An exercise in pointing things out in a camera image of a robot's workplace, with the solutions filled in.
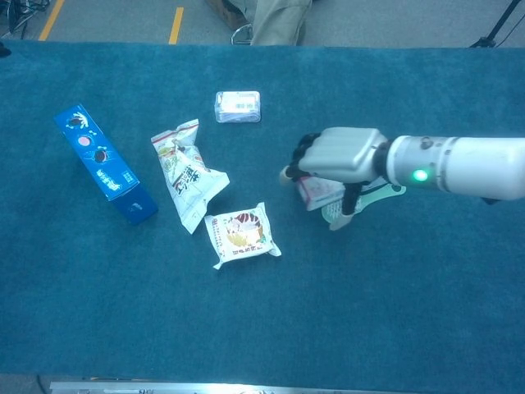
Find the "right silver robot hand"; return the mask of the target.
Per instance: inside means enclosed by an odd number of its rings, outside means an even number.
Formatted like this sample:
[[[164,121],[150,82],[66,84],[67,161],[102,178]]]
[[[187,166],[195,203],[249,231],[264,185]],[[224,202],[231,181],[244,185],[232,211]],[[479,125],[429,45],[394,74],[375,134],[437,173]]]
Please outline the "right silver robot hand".
[[[329,228],[348,225],[362,188],[384,175],[390,141],[376,128],[330,127],[303,136],[290,163],[280,172],[286,185],[305,176],[338,181],[345,186],[341,212]]]

